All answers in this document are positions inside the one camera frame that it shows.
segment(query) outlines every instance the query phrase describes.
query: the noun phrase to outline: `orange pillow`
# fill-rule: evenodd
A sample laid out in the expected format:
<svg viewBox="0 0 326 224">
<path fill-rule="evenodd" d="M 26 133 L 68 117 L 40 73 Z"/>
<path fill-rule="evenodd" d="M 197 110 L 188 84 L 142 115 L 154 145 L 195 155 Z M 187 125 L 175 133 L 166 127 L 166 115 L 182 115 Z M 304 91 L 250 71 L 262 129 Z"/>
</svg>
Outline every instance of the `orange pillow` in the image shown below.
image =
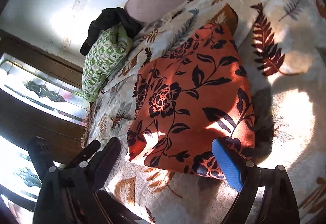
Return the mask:
<svg viewBox="0 0 326 224">
<path fill-rule="evenodd" d="M 138 72 L 136 117 L 126 159 L 138 165 L 224 179 L 213 139 L 246 159 L 254 147 L 247 73 L 225 24 L 207 23 Z"/>
</svg>

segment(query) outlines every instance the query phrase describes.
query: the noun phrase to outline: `blue rubber pad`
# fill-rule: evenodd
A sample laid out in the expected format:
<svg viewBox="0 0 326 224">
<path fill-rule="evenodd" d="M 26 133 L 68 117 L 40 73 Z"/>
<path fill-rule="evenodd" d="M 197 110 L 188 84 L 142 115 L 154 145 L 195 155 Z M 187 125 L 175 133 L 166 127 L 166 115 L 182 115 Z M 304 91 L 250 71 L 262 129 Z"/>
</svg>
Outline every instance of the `blue rubber pad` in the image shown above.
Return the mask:
<svg viewBox="0 0 326 224">
<path fill-rule="evenodd" d="M 213 140 L 211 144 L 211 150 L 218 165 L 222 169 L 225 178 L 228 180 L 229 185 L 240 192 L 243 186 L 240 178 L 240 170 L 237 168 L 228 154 L 224 151 L 223 146 L 217 139 Z"/>
</svg>

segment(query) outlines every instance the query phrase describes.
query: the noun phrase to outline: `wall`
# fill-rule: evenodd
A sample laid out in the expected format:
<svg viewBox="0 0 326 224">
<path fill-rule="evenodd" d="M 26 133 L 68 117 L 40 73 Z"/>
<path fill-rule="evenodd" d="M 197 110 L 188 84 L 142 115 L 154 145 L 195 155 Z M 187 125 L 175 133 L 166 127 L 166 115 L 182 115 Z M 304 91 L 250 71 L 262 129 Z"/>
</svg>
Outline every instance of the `wall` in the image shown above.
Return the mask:
<svg viewBox="0 0 326 224">
<path fill-rule="evenodd" d="M 9 0 L 0 28 L 51 54 L 83 66 L 79 49 L 87 30 L 104 8 L 127 0 Z"/>
</svg>

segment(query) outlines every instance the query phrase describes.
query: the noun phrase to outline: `bed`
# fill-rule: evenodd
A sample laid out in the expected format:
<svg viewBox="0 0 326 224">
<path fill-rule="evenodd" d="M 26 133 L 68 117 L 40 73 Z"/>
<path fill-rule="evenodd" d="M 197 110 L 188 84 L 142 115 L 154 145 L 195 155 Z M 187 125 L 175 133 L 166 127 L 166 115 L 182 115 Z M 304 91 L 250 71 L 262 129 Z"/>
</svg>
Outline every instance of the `bed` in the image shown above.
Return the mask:
<svg viewBox="0 0 326 224">
<path fill-rule="evenodd" d="M 224 22 L 251 85 L 256 162 L 265 168 L 285 166 L 301 223 L 314 223 L 326 199 L 325 18 L 322 0 L 186 0 L 150 23 L 100 91 L 83 139 L 86 145 L 97 139 L 104 146 L 111 137 L 122 143 L 105 190 L 149 223 L 222 221 L 237 195 L 225 181 L 138 166 L 124 158 L 138 70 L 182 44 L 208 20 Z M 248 223 L 262 194 L 260 188 Z"/>
</svg>

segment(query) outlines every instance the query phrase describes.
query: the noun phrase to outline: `black cloth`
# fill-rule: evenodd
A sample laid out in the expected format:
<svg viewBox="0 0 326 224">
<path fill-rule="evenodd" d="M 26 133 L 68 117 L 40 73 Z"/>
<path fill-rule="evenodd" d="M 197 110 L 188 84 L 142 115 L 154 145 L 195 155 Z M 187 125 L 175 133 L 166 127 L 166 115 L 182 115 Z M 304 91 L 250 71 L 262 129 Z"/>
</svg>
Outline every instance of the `black cloth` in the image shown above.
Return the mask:
<svg viewBox="0 0 326 224">
<path fill-rule="evenodd" d="M 127 36 L 131 39 L 142 29 L 141 24 L 131 18 L 123 8 L 104 9 L 100 16 L 91 22 L 87 39 L 81 46 L 80 53 L 86 56 L 89 50 L 91 50 L 92 45 L 98 39 L 101 30 L 107 30 L 120 22 L 126 30 Z"/>
</svg>

